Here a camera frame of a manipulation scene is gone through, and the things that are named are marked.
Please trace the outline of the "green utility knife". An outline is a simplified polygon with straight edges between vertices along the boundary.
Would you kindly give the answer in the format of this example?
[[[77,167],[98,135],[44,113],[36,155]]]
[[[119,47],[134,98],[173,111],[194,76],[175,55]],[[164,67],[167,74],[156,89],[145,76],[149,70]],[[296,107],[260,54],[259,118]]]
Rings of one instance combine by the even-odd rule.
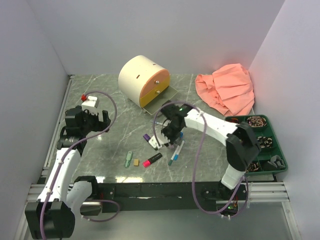
[[[124,163],[125,168],[128,168],[130,166],[132,158],[133,158],[133,152],[128,151],[125,158],[125,163]]]

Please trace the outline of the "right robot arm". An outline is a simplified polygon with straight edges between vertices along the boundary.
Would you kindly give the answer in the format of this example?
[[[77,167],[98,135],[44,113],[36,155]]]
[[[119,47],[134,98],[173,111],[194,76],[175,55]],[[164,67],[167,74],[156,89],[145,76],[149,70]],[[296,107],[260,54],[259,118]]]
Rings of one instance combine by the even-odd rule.
[[[177,106],[170,100],[162,105],[160,112],[170,123],[157,135],[156,146],[172,144],[183,128],[198,130],[225,146],[228,167],[221,179],[219,193],[222,198],[231,199],[248,166],[261,152],[253,128],[245,122],[222,120],[189,104]]]

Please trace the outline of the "round cream drawer cabinet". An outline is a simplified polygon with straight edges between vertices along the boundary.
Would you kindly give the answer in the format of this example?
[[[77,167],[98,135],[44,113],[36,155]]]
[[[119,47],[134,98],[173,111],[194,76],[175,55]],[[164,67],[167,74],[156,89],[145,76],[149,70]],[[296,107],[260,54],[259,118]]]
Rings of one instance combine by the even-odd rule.
[[[120,91],[138,107],[150,115],[171,100],[178,91],[171,86],[169,71],[138,55],[130,59],[118,75]]]

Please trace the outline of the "brown eraser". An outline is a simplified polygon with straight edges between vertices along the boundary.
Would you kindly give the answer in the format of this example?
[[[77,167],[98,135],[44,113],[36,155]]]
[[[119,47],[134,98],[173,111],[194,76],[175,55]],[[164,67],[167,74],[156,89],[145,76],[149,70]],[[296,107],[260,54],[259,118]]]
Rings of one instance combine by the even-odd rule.
[[[135,159],[133,165],[134,165],[134,166],[138,166],[138,165],[139,165],[139,162],[140,162],[140,161],[139,161],[138,159]]]

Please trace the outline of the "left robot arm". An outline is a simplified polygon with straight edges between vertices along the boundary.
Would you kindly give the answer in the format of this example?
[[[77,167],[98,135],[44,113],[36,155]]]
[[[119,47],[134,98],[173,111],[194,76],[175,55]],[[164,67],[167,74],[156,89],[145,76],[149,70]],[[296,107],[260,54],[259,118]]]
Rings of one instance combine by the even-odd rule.
[[[60,132],[52,171],[42,192],[34,202],[27,203],[25,217],[34,240],[63,239],[73,234],[85,200],[94,201],[100,195],[95,176],[78,177],[72,188],[72,176],[87,144],[87,135],[107,132],[108,111],[76,106],[65,111],[65,126]]]

